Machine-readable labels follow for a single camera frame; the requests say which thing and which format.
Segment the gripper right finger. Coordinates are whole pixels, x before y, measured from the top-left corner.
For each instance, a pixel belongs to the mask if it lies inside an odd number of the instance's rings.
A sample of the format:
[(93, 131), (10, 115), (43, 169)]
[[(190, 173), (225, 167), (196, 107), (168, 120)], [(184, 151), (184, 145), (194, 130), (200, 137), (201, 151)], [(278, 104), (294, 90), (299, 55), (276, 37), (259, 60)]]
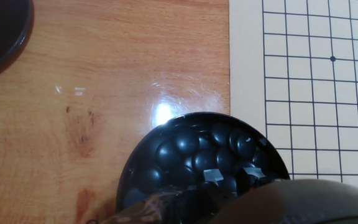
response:
[(243, 167), (237, 172), (237, 189), (250, 190), (260, 185), (260, 180), (265, 179), (265, 174), (260, 168)]

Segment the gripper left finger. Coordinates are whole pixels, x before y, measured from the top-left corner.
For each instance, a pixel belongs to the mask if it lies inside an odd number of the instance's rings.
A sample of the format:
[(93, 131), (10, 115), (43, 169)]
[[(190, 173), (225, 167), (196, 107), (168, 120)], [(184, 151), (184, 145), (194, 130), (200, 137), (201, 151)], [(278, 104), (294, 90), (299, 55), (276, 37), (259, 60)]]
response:
[(235, 199), (235, 178), (223, 175), (219, 169), (203, 171), (208, 194), (217, 202), (231, 202)]

